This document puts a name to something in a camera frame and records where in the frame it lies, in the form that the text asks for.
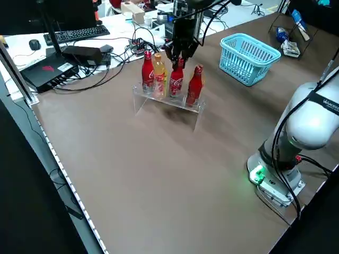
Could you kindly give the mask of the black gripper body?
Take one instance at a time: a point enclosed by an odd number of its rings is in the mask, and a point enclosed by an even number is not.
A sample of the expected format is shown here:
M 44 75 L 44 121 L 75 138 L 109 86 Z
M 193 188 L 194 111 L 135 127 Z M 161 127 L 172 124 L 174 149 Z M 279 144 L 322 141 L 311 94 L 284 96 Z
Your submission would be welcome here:
M 173 43 L 192 44 L 195 38 L 196 16 L 176 17 L 173 21 Z

